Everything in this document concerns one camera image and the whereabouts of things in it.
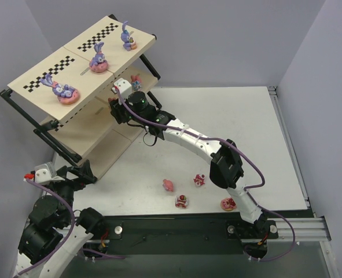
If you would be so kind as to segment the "pink bear strawberry donut toy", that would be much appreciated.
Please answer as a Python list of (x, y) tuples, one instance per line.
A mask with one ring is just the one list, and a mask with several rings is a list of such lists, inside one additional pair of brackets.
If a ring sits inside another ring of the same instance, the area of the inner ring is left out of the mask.
[(233, 211), (237, 208), (237, 205), (232, 197), (221, 200), (220, 206), (224, 211)]

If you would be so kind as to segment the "beige three-tier shelf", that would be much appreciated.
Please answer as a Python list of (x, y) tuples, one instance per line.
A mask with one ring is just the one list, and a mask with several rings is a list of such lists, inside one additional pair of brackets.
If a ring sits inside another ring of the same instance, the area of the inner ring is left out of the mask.
[[(150, 91), (160, 75), (145, 57), (156, 36), (127, 25), (137, 48), (127, 51), (120, 38), (122, 23), (105, 16), (73, 40), (8, 84), (1, 97), (34, 127), (35, 134), (73, 166), (89, 160), (101, 178), (130, 146), (140, 129), (120, 126), (111, 115), (108, 98), (113, 83), (139, 74), (142, 89)], [(94, 44), (104, 42), (102, 52), (109, 67), (96, 73), (89, 68)], [(80, 93), (72, 105), (62, 105), (50, 87), (39, 79), (50, 74), (53, 81), (68, 84)]]

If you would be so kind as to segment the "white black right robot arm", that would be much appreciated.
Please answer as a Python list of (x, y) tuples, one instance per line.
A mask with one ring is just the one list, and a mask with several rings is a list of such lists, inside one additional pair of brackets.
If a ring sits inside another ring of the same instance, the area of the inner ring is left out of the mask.
[(131, 93), (123, 102), (110, 98), (108, 103), (117, 123), (128, 124), (133, 120), (156, 138), (178, 144), (206, 161), (209, 179), (228, 191), (243, 221), (256, 224), (262, 217), (262, 210), (245, 189), (242, 153), (232, 140), (197, 133), (171, 113), (161, 110), (159, 103), (150, 104), (147, 95), (141, 91)]

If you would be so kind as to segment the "pink bear red cake toy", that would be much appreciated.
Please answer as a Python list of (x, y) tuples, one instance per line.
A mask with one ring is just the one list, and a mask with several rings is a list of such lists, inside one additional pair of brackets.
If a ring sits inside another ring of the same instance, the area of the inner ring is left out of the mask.
[(197, 174), (193, 179), (194, 185), (196, 187), (201, 187), (205, 185), (205, 175), (204, 174)]

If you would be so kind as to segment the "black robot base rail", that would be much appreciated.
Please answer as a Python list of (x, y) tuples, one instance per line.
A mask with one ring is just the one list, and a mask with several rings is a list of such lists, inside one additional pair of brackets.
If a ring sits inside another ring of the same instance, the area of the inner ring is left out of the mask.
[(229, 255), (248, 247), (258, 257), (266, 255), (268, 240), (278, 238), (266, 215), (249, 224), (237, 213), (104, 217), (87, 208), (77, 223), (93, 234), (86, 251), (110, 255)]

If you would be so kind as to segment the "strawberry cake slice toy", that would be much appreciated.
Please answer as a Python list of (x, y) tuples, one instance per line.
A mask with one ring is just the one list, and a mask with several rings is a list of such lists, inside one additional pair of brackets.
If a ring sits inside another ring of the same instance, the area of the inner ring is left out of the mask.
[(185, 195), (179, 195), (175, 199), (175, 207), (186, 209), (188, 206), (188, 199)]

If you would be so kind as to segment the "pink figure blue sunglasses toy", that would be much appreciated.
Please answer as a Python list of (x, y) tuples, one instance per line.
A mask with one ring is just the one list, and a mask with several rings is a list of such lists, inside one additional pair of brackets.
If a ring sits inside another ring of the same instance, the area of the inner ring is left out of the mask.
[(142, 80), (139, 74), (131, 76), (131, 85), (133, 87), (133, 91), (135, 92), (142, 90)]

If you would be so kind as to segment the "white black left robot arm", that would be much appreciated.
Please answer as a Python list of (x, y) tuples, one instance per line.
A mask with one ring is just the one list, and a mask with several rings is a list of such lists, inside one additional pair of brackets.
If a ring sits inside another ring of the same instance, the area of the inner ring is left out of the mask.
[(96, 182), (90, 162), (56, 169), (36, 166), (24, 181), (45, 191), (28, 216), (18, 245), (15, 277), (60, 277), (73, 257), (93, 237), (105, 240), (104, 216), (89, 207), (74, 215), (74, 193)]

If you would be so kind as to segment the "purple bunny holding cupcake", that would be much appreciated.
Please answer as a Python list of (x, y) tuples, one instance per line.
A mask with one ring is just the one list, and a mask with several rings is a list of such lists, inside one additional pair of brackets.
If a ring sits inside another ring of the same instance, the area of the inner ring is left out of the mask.
[(123, 42), (123, 48), (127, 51), (131, 51), (137, 48), (137, 43), (134, 38), (130, 35), (127, 28), (128, 21), (122, 24), (121, 40)]

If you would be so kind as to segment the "aluminium table frame rail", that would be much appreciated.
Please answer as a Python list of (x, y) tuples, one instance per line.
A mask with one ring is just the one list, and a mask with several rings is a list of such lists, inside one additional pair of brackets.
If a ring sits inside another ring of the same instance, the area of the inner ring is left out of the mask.
[[(291, 242), (292, 230), (282, 219), (273, 219), (278, 229), (278, 241)], [(292, 225), (297, 242), (329, 242), (331, 235), (324, 217), (288, 218)]]

